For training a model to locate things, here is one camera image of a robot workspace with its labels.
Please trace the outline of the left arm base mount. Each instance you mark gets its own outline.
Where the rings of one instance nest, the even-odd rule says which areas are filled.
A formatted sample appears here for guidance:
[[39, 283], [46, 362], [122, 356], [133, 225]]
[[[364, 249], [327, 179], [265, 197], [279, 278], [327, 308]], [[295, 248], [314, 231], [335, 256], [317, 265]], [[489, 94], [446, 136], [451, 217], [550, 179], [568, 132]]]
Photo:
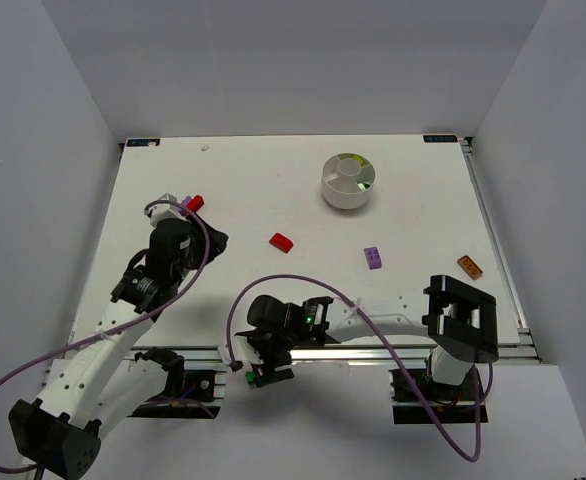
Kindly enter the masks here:
[[154, 347], [137, 352], [134, 361], [151, 361], [167, 374], [164, 390], [138, 406], [130, 418], [205, 419], [217, 417], [226, 385], [225, 373], [193, 366], [177, 352]]

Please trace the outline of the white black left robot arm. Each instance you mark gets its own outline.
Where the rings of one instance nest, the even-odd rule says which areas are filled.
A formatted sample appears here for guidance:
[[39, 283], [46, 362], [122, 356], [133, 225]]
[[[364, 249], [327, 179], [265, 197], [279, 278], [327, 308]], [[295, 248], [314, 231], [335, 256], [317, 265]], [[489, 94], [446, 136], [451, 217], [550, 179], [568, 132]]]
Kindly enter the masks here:
[[114, 377], [124, 357], [159, 319], [186, 276], [226, 249], [228, 236], [197, 216], [168, 216], [153, 225], [147, 248], [129, 261], [97, 324], [96, 342], [32, 402], [9, 413], [18, 451], [63, 479], [79, 479], [94, 463], [102, 440], [148, 400], [173, 399], [185, 388], [184, 359], [153, 347], [131, 370]]

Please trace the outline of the purple curved lego brick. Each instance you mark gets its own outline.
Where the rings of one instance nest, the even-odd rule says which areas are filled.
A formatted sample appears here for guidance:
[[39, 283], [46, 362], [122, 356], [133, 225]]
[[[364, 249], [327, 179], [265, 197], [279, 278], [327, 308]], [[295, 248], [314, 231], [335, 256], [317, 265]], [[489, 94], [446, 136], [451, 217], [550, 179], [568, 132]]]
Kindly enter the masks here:
[[364, 255], [370, 270], [377, 270], [382, 268], [382, 258], [377, 247], [365, 248]]

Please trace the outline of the long red lego brick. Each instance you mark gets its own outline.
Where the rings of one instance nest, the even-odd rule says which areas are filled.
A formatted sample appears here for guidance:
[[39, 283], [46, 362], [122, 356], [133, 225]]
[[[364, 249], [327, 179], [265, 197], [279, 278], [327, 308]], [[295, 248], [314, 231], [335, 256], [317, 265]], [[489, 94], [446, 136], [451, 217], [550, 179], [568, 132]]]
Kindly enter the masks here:
[[187, 204], [187, 208], [192, 212], [197, 212], [204, 206], [204, 204], [204, 198], [201, 195], [196, 195]]

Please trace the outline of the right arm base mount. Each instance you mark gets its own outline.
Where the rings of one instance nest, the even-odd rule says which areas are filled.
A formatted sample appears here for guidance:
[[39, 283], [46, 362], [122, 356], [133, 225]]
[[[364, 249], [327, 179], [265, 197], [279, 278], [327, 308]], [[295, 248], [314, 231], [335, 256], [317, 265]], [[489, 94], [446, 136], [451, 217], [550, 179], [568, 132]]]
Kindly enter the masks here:
[[[442, 424], [475, 423], [475, 382], [470, 370], [459, 386], [438, 384], [427, 377], [427, 369], [413, 368], [415, 380], [435, 416]], [[396, 425], [427, 425], [432, 420], [399, 369], [389, 371], [393, 421]]]

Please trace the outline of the red curved lego piece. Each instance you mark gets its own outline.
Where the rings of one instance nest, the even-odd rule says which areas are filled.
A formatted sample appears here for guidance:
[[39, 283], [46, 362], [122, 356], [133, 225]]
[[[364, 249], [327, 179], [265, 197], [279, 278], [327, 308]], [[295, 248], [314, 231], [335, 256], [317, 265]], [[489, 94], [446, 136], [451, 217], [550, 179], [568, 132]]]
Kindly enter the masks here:
[[288, 237], [279, 232], [272, 235], [269, 239], [269, 244], [285, 254], [288, 254], [294, 247], [294, 243]]

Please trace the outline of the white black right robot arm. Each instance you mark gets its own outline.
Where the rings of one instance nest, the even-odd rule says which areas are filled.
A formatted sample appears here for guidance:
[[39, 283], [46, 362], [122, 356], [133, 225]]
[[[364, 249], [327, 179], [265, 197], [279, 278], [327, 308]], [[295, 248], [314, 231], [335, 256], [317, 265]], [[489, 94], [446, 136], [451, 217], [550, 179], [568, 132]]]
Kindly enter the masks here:
[[291, 364], [296, 348], [367, 337], [383, 344], [392, 336], [434, 341], [427, 378], [440, 385], [459, 386], [472, 366], [499, 358], [496, 299], [447, 275], [432, 276], [420, 293], [381, 303], [351, 300], [335, 288], [301, 304], [263, 294], [250, 304], [246, 321], [248, 329], [234, 337], [260, 385], [276, 382], [277, 370]]

